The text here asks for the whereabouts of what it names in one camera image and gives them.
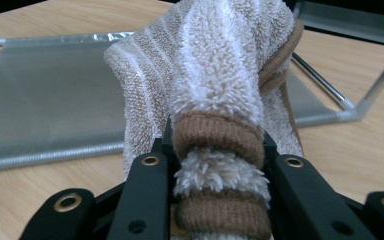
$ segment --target towel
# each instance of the towel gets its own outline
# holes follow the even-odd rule
[[[125,172],[171,117],[177,225],[193,239],[268,239],[263,135],[303,156],[286,89],[302,24],[280,0],[183,0],[113,44],[126,100]]]

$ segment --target dark background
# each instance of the dark background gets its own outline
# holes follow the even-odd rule
[[[0,0],[0,13],[16,8],[28,6],[45,0]],[[178,2],[178,0],[164,0],[166,2]],[[288,4],[294,4],[296,0],[284,0]],[[384,15],[384,1],[362,1],[362,0],[309,0],[309,2],[321,3],[337,7],[361,10]]]

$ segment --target folded towel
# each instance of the folded towel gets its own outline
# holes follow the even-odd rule
[[[286,91],[302,25],[281,0],[183,0],[104,54],[124,88],[126,177],[171,116],[177,224],[197,239],[267,239],[267,131],[302,156]]]

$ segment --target table top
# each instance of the table top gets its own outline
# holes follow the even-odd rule
[[[49,0],[0,14],[0,38],[135,31],[162,15],[157,0]],[[358,102],[384,69],[384,46],[304,31],[295,51],[345,96]],[[326,94],[291,69],[326,105]],[[360,121],[298,129],[308,159],[340,194],[364,202],[384,191],[384,91]],[[43,202],[67,188],[95,196],[123,180],[122,154],[0,171],[0,239],[17,239]]]

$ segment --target light wood surface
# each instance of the light wood surface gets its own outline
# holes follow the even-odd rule
[[[156,0],[49,0],[0,14],[0,38],[134,31],[170,6]],[[384,69],[384,46],[315,32],[304,32],[296,52],[354,102]],[[384,91],[362,121],[299,133],[306,158],[337,192],[364,202],[369,192],[384,191]],[[122,155],[109,155],[0,171],[0,239],[19,238],[60,190],[86,188],[99,195],[119,184],[122,164]]]

